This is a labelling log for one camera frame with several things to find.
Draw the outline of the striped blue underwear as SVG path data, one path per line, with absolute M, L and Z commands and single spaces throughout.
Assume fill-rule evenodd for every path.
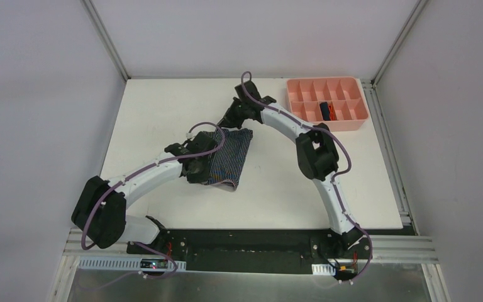
M 253 131 L 247 128 L 229 130 L 222 128 L 225 134 L 223 146 L 210 155 L 211 166 L 205 186 L 227 186 L 236 191 L 248 154 Z

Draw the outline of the navy orange underwear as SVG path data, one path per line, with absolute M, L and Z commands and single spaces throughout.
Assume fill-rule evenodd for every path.
M 322 119 L 324 121 L 335 121 L 335 112 L 333 109 L 333 106 L 329 102 L 320 102 L 319 103 L 319 108 L 321 111 Z

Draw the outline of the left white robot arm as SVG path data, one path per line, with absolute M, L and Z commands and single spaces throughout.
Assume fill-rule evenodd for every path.
M 173 143 L 146 166 L 104 180 L 90 178 L 72 212 L 72 223 L 100 249 L 119 241 L 140 242 L 151 254 L 162 253 L 167 238 L 154 218 L 136 217 L 128 208 L 168 181 L 184 177 L 190 183 L 208 180 L 211 154 L 221 145 L 204 132 L 184 143 Z

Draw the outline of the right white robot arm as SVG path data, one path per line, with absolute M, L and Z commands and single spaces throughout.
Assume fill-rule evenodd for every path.
M 307 179 L 313 181 L 325 206 L 329 221 L 332 250 L 346 258 L 357 249 L 364 233 L 355 221 L 339 183 L 339 176 L 352 168 L 352 161 L 343 144 L 329 128 L 303 121 L 288 112 L 270 96 L 262 97 L 252 81 L 235 87 L 237 93 L 219 125 L 241 128 L 246 120 L 267 125 L 296 147 L 297 164 Z

